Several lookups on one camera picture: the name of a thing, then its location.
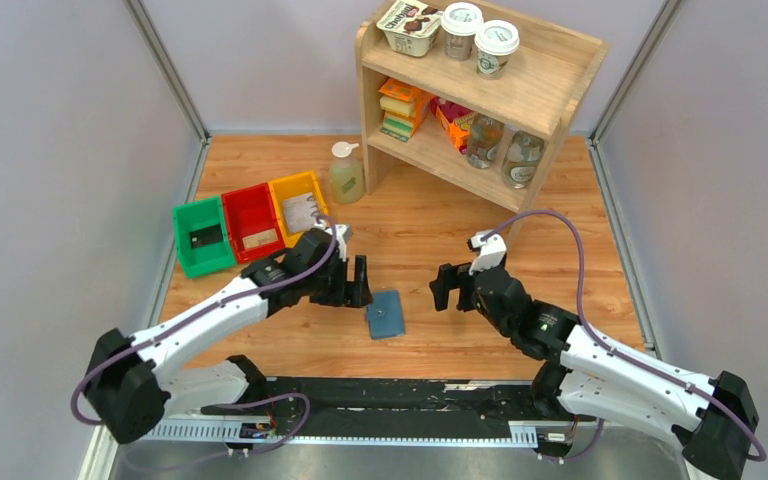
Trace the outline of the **blue leather card holder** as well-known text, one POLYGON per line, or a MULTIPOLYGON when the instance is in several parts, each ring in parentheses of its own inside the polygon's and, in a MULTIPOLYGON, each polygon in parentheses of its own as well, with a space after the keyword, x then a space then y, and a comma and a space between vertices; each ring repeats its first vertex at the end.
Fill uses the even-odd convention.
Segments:
POLYGON ((384 340, 406 333, 404 313, 397 290, 378 291, 366 307, 365 319, 372 340, 384 340))

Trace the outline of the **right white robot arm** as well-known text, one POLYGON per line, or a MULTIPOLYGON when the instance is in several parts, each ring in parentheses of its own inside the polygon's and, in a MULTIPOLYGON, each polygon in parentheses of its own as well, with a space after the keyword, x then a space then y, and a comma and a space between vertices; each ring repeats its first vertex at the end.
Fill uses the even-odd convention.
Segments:
POLYGON ((667 364, 610 339, 563 308, 536 300, 502 266, 471 274, 444 264, 429 284, 436 310, 481 314, 526 356, 542 361, 530 392, 533 410, 597 417, 678 449, 697 470, 739 479, 759 423, 746 381, 729 371, 711 378, 667 364))

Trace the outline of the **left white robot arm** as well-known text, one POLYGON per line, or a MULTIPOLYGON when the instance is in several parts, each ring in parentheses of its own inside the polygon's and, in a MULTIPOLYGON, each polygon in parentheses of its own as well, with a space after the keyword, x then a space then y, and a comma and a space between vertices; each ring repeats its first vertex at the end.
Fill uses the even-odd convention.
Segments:
POLYGON ((114 328, 95 343, 87 372, 74 391, 84 396, 115 441, 130 444, 163 418, 230 404, 245 415, 259 411, 264 385, 242 357, 212 367, 185 365, 231 334, 265 320, 303 298, 314 304, 363 308, 372 301, 363 255, 348 280, 347 224, 318 224, 297 243, 250 262, 219 292, 152 328, 124 335, 114 328))

